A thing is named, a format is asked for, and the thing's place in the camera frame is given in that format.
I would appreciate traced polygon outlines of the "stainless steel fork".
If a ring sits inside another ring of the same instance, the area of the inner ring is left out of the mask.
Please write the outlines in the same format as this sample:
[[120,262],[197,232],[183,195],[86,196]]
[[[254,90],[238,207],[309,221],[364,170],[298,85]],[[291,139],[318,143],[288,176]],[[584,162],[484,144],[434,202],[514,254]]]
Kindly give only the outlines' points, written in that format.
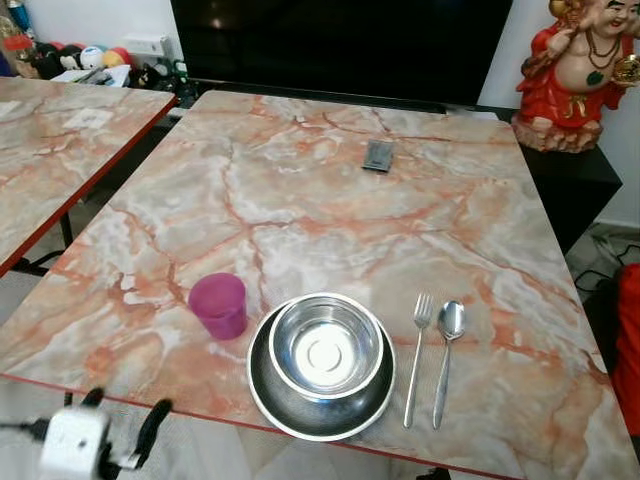
[[413,425],[413,410],[415,410],[417,375],[419,375],[419,365],[422,352],[422,338],[425,330],[431,324],[431,311],[434,306],[434,296],[430,293],[420,293],[417,297],[415,307],[413,307],[413,325],[416,326],[416,342],[413,349],[413,356],[410,362],[410,376],[408,376],[408,387],[406,397],[404,397],[404,412],[402,426],[408,430]]

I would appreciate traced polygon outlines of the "stainless steel deep plate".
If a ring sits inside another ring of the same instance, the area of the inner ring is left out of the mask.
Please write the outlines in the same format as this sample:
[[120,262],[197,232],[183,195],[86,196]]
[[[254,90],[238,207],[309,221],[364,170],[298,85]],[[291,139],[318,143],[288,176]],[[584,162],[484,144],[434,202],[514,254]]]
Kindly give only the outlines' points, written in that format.
[[387,411],[396,384],[396,353],[389,335],[389,365],[370,387],[344,399],[319,401],[303,397],[276,375],[268,357],[268,328],[284,303],[262,320],[250,342],[246,374],[253,402],[275,428],[311,442],[338,442],[370,428]]

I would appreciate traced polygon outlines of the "stainless steel spoon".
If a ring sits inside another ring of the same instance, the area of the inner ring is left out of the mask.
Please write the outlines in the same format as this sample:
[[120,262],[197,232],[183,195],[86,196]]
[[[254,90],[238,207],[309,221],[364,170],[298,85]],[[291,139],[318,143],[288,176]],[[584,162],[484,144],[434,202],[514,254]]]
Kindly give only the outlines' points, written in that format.
[[439,429],[440,425],[442,425],[445,399],[447,399],[449,381],[451,381],[453,344],[465,334],[466,330],[465,306],[456,300],[445,302],[438,320],[438,330],[445,342],[445,352],[442,360],[442,370],[440,370],[438,384],[436,384],[433,412],[431,412],[431,428],[433,429]]

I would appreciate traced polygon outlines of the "purple plastic cup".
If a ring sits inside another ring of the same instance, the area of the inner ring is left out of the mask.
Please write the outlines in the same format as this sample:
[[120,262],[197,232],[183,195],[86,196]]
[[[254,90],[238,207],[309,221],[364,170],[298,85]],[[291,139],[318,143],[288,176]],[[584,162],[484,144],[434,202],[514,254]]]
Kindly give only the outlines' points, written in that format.
[[237,275],[214,273],[198,280],[188,306],[215,340],[233,340],[247,328],[246,287]]

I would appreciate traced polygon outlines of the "stainless steel bowl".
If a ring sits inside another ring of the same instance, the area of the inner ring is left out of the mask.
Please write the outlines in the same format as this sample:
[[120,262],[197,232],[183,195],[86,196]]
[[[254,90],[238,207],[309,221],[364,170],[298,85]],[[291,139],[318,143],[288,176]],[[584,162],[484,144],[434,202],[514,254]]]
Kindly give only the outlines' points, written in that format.
[[389,365],[378,316],[346,294],[302,294],[280,306],[268,328],[268,357],[294,392],[315,401],[355,396]]

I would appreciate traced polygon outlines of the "red cushion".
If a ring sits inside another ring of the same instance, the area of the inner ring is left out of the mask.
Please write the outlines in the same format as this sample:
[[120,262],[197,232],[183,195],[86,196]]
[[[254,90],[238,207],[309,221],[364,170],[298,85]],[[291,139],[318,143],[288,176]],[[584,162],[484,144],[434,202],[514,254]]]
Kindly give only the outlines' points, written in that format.
[[640,433],[640,265],[632,262],[620,271],[620,334],[618,361],[611,374],[614,393],[622,410],[628,434]]

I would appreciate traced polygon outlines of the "marble top folding table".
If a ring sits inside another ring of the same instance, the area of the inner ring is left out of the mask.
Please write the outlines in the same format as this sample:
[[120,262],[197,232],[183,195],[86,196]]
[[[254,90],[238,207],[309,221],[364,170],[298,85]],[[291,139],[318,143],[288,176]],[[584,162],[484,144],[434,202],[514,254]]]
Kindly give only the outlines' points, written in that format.
[[[396,143],[366,172],[370,140]],[[507,123],[205,93],[0,326],[0,376],[101,387],[271,430],[253,402],[251,335],[218,342],[187,294],[202,276],[246,284],[248,324],[302,294],[346,294],[390,335],[396,384],[347,447],[467,474],[636,480],[637,457],[556,233]],[[413,425],[404,397],[413,307],[433,294]],[[445,342],[465,306],[433,429]]]
[[[168,92],[0,78],[0,276],[175,104]],[[100,129],[61,127],[86,108],[113,119]]]

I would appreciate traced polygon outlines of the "white paper label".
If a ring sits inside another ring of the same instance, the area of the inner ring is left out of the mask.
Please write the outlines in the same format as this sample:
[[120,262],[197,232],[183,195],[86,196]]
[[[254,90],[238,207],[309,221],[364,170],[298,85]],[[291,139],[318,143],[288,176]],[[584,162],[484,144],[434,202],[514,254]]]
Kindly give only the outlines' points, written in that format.
[[81,109],[70,118],[61,127],[73,131],[73,129],[100,129],[104,125],[109,124],[113,119],[114,111],[104,109]]

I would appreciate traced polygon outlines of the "small dark grey device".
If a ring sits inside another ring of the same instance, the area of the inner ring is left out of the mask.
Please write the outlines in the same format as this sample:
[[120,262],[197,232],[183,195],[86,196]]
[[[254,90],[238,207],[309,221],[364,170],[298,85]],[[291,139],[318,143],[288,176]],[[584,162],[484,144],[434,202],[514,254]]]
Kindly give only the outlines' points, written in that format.
[[392,168],[396,143],[388,140],[370,140],[367,142],[364,163],[361,168],[366,172],[387,174]]

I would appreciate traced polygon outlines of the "white paper sheets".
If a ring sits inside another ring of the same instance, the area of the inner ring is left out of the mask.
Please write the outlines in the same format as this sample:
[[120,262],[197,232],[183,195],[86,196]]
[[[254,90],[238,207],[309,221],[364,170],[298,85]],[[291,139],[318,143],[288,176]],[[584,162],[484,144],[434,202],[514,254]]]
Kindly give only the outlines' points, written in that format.
[[129,67],[129,65],[92,70],[64,70],[59,76],[52,77],[52,81],[124,87],[129,81],[129,73],[131,73],[131,67]]

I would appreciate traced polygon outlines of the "black mouse plush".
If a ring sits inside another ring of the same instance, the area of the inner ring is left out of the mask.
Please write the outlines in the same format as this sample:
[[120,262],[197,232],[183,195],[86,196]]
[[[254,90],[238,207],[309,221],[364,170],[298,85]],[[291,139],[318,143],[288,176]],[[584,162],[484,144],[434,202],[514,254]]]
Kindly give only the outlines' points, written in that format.
[[36,42],[31,65],[36,69],[38,77],[50,81],[51,78],[64,73],[65,67],[60,61],[60,44]]

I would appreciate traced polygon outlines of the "white round head doll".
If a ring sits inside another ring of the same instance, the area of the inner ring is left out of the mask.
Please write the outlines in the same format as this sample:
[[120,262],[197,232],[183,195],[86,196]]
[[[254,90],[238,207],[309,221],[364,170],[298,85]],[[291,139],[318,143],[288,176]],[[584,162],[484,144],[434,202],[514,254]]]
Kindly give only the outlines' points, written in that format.
[[104,67],[105,51],[99,46],[86,46],[79,52],[79,65],[83,70],[93,70]]

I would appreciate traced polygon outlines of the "orange round head doll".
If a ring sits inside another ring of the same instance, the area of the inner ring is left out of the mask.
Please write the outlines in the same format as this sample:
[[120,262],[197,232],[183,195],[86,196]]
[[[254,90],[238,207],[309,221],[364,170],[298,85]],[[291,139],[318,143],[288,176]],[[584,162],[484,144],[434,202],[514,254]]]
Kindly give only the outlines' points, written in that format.
[[110,47],[102,54],[102,65],[105,68],[123,67],[123,65],[131,64],[131,55],[124,47]]

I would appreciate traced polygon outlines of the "red laughing Buddha figurine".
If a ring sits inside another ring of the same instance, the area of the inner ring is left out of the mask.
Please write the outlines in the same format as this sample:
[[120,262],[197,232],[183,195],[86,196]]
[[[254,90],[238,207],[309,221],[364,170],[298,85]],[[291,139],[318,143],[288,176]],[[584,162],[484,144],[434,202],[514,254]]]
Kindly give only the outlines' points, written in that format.
[[521,65],[520,109],[512,127],[522,146],[580,154],[602,137],[602,110],[627,88],[616,72],[634,54],[640,0],[548,0],[556,22],[531,41]]

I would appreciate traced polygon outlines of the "black television screen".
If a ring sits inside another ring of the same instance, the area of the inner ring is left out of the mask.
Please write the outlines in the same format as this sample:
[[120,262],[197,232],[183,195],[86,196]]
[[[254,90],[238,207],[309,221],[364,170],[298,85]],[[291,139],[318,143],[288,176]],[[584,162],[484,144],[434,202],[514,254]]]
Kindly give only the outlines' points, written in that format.
[[513,0],[169,0],[201,81],[474,104]]

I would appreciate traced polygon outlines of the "white wall socket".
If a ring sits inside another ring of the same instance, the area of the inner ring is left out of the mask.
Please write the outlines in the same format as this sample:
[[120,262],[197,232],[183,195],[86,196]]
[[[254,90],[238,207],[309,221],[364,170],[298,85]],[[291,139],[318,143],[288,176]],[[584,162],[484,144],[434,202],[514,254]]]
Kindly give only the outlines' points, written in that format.
[[127,35],[122,44],[129,54],[151,56],[151,58],[168,58],[172,54],[170,38],[166,35]]

